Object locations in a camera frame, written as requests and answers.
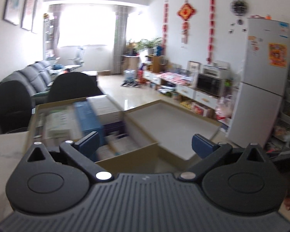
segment flower pot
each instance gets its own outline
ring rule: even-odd
[[[148,55],[154,55],[154,49],[153,48],[148,49]]]

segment gray curtain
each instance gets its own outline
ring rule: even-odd
[[[54,4],[49,6],[49,12],[53,13],[54,21],[53,21],[53,41],[52,41],[52,49],[54,50],[55,56],[58,56],[57,46],[60,36],[60,18],[62,13],[63,5],[62,4]]]
[[[116,25],[114,39],[114,57],[111,68],[112,74],[120,74],[122,54],[126,47],[127,19],[130,12],[128,6],[116,6]]]

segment white drawer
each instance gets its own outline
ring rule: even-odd
[[[186,96],[187,98],[190,98],[190,99],[194,99],[195,97],[195,90],[187,86],[177,85],[176,91],[179,94]]]
[[[143,78],[144,79],[150,80],[151,76],[152,76],[152,73],[150,71],[148,71],[148,70],[143,71]]]
[[[218,103],[217,98],[200,91],[196,91],[194,100],[212,109],[215,109]]]
[[[154,84],[157,84],[157,85],[161,84],[161,78],[159,78],[158,74],[156,73],[152,73],[150,81],[152,81]]]

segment gray ribbed plate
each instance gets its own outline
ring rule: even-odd
[[[272,212],[258,217],[226,213],[199,186],[172,174],[125,174],[96,184],[74,208],[50,216],[14,212],[4,232],[284,232],[290,223]]]

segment refrigerator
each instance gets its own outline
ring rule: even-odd
[[[240,147],[266,144],[285,91],[289,24],[248,18],[248,43],[239,93],[226,137]]]

